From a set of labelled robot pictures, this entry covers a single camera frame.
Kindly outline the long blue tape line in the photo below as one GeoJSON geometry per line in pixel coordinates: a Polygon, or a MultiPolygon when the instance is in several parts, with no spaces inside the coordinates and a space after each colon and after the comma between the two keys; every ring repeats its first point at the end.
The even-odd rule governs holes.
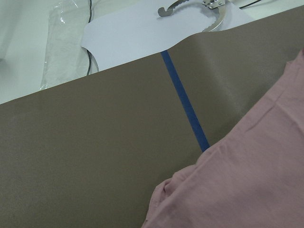
{"type": "Polygon", "coordinates": [[[183,109],[186,113],[187,119],[191,125],[193,133],[196,137],[196,140],[199,144],[199,147],[202,152],[205,152],[209,148],[209,142],[205,136],[205,133],[200,125],[200,122],[197,118],[197,115],[192,107],[192,104],[188,98],[186,90],[180,80],[180,77],[175,69],[173,61],[167,50],[161,52],[162,59],[166,65],[167,71],[170,75],[174,88],[178,94],[180,102],[183,106],[183,109]]]}

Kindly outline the white paper sheet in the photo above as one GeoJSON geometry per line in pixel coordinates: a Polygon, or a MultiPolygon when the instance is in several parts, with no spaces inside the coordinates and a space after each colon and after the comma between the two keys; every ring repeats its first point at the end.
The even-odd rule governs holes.
{"type": "MultiPolygon", "coordinates": [[[[201,15],[201,1],[188,0],[171,16],[160,17],[172,0],[141,0],[127,8],[94,19],[84,28],[81,46],[94,57],[99,71],[165,51],[185,38],[201,33],[209,20],[201,15]]],[[[227,0],[223,23],[215,31],[252,22],[227,0]]]]}

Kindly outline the clear plastic bag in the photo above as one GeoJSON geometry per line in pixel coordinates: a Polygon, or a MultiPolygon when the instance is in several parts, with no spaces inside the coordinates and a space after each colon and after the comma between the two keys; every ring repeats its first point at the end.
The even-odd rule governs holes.
{"type": "Polygon", "coordinates": [[[91,0],[60,0],[53,6],[48,18],[41,90],[91,73],[92,55],[81,47],[81,40],[92,17],[91,0]]]}

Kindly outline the pink Snoopy t-shirt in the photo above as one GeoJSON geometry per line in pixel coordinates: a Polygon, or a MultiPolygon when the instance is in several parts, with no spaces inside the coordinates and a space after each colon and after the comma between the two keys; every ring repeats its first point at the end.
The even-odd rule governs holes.
{"type": "Polygon", "coordinates": [[[152,195],[145,228],[304,225],[304,53],[196,164],[152,195]]]}

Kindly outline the reacher grabber tool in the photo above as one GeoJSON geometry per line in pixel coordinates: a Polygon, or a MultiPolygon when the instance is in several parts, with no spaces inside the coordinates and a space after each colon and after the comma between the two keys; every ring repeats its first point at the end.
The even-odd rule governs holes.
{"type": "MultiPolygon", "coordinates": [[[[160,17],[171,16],[174,12],[179,11],[179,9],[176,8],[185,2],[187,2],[187,0],[177,0],[167,9],[164,7],[158,8],[158,15],[160,17]]],[[[204,19],[209,20],[209,26],[205,27],[202,32],[212,32],[220,27],[226,15],[226,2],[226,0],[201,0],[200,13],[204,19]]]]}

